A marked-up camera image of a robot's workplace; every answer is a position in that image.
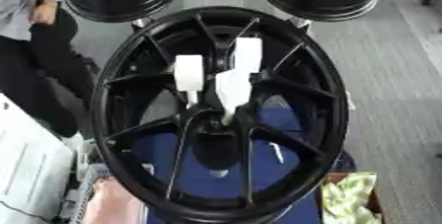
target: pink object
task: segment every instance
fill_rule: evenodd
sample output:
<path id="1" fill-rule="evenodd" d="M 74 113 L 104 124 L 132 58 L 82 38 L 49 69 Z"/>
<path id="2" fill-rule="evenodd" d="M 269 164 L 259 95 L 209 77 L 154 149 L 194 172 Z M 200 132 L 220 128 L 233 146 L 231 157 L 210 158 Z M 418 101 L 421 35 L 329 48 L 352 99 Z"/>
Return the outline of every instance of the pink object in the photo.
<path id="1" fill-rule="evenodd" d="M 83 224 L 145 224 L 146 206 L 115 178 L 99 179 Z"/>

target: center bore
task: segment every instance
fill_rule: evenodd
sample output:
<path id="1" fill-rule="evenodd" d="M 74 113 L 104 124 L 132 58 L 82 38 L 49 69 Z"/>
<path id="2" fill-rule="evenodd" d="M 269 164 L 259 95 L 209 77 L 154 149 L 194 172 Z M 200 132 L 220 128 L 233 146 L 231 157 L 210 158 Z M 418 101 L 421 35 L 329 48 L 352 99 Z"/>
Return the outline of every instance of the center bore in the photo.
<path id="1" fill-rule="evenodd" d="M 240 160 L 236 134 L 230 126 L 221 124 L 221 117 L 222 113 L 202 117 L 192 137 L 196 160 L 212 171 L 229 170 Z"/>

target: yellow cloth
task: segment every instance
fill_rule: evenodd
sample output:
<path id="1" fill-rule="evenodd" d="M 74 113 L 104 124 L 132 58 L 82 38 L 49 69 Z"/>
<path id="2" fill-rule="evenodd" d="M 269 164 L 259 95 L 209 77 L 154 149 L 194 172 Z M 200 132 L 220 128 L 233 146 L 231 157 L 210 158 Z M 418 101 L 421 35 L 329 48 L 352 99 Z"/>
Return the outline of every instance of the yellow cloth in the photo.
<path id="1" fill-rule="evenodd" d="M 323 186 L 325 224 L 382 224 L 382 216 L 366 208 L 376 183 L 374 173 L 350 174 L 336 185 Z"/>

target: black pants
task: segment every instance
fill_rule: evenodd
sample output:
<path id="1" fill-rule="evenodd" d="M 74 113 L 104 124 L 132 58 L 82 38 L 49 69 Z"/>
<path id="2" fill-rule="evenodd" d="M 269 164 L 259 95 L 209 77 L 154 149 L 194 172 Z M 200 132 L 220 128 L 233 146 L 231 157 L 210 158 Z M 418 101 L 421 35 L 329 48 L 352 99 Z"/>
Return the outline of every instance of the black pants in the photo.
<path id="1" fill-rule="evenodd" d="M 71 50 L 72 22 L 75 24 L 72 17 L 60 9 L 54 25 L 31 27 L 31 41 L 0 37 L 0 92 L 64 137 L 78 131 L 75 117 L 59 103 L 48 80 L 37 72 L 42 70 L 85 104 L 89 103 L 93 82 L 80 58 Z"/>

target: cardboard box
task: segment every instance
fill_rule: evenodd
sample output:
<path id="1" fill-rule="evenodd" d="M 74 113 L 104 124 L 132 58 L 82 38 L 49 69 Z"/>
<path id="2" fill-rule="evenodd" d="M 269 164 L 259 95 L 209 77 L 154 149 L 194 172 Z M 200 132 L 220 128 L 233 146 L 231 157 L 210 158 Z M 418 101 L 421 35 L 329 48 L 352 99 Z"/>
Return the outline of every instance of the cardboard box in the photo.
<path id="1" fill-rule="evenodd" d="M 338 183 L 339 181 L 343 180 L 345 177 L 347 177 L 348 173 L 328 173 L 326 177 L 323 180 L 322 185 L 326 185 L 328 183 Z M 320 210 L 320 217 L 321 220 L 323 219 L 323 196 L 322 196 L 322 187 L 319 187 L 317 189 L 317 200 L 319 210 Z M 381 202 L 379 200 L 379 193 L 378 193 L 378 187 L 375 186 L 373 191 L 371 192 L 370 198 L 368 200 L 367 208 L 373 212 L 373 213 L 380 213 L 382 214 L 382 223 L 387 224 L 385 222 L 385 214 L 381 207 Z"/>

